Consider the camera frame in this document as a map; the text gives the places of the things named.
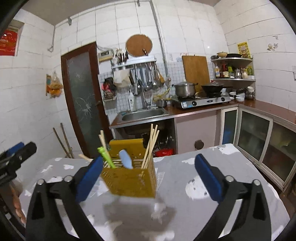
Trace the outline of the left human hand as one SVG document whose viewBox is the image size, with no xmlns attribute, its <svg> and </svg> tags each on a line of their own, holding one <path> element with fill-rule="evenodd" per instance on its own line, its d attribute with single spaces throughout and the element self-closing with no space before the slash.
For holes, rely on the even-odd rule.
<svg viewBox="0 0 296 241">
<path fill-rule="evenodd" d="M 10 189 L 11 189 L 11 196 L 13 199 L 13 206 L 15 208 L 16 215 L 20 219 L 21 223 L 25 226 L 27 222 L 26 216 L 22 210 L 21 202 L 19 199 L 19 192 L 16 188 L 16 185 L 13 182 L 10 183 Z"/>
</svg>

